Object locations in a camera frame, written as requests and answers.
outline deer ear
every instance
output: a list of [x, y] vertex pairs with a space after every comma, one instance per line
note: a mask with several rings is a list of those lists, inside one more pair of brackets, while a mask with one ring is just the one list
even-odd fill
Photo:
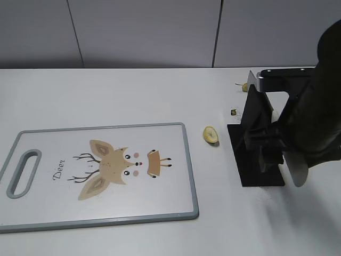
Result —
[[91, 140], [90, 148], [92, 153], [101, 158], [103, 158], [103, 156], [106, 156], [109, 153], [113, 153], [112, 145], [104, 141]]
[[78, 200], [85, 200], [102, 193], [108, 187], [109, 183], [110, 182], [106, 181], [102, 175], [93, 177], [85, 184], [82, 192], [80, 192]]

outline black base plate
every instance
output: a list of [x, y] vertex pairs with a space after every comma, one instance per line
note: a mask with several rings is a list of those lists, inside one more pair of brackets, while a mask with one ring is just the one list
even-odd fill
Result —
[[243, 187], [284, 186], [282, 174], [278, 165], [262, 173], [257, 158], [252, 151], [247, 151], [244, 143], [244, 130], [240, 124], [228, 124], [234, 157]]

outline white table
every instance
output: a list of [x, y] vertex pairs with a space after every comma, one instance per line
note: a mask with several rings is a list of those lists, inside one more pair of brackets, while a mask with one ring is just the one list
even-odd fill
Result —
[[[226, 124], [241, 118], [247, 94], [234, 83], [249, 70], [0, 70], [0, 165], [21, 130], [183, 122], [200, 209], [190, 221], [1, 234], [0, 255], [340, 255], [340, 162], [302, 188], [285, 165], [285, 187], [241, 186]], [[277, 109], [285, 99], [270, 95]]]

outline cutting board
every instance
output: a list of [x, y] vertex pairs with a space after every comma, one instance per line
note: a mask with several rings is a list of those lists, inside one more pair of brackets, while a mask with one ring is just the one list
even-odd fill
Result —
[[22, 131], [0, 172], [0, 232], [194, 219], [182, 123]]

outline deer illustration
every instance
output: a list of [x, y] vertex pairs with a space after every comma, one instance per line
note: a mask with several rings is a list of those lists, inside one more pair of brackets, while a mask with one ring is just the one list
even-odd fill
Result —
[[79, 156], [74, 157], [77, 158], [77, 160], [90, 158], [88, 162], [99, 163], [99, 168], [93, 172], [86, 172], [86, 174], [89, 174], [86, 177], [73, 176], [73, 178], [69, 180], [73, 180], [74, 183], [83, 183], [95, 173], [99, 174], [88, 180], [88, 182], [82, 189], [82, 192], [80, 192], [78, 200], [85, 200], [102, 193], [111, 182], [125, 185], [121, 177], [123, 172], [125, 175], [129, 175], [129, 171], [125, 171], [125, 169], [133, 165], [142, 165], [142, 163], [136, 162], [134, 164], [127, 161], [127, 159], [130, 159], [130, 155], [123, 156], [124, 151], [127, 149], [127, 147], [114, 150], [112, 145], [106, 142], [91, 140], [90, 148], [95, 156], [102, 159], [101, 161], [95, 159], [94, 156], [90, 153], [83, 153]]
[[147, 154], [147, 156], [148, 156], [148, 162], [149, 162], [147, 174], [151, 176], [152, 178], [156, 178], [156, 176], [160, 176], [161, 166], [171, 167], [171, 164], [161, 164], [162, 161], [172, 160], [172, 159], [169, 157], [160, 159], [160, 153], [158, 150], [156, 151], [153, 149], [151, 152]]

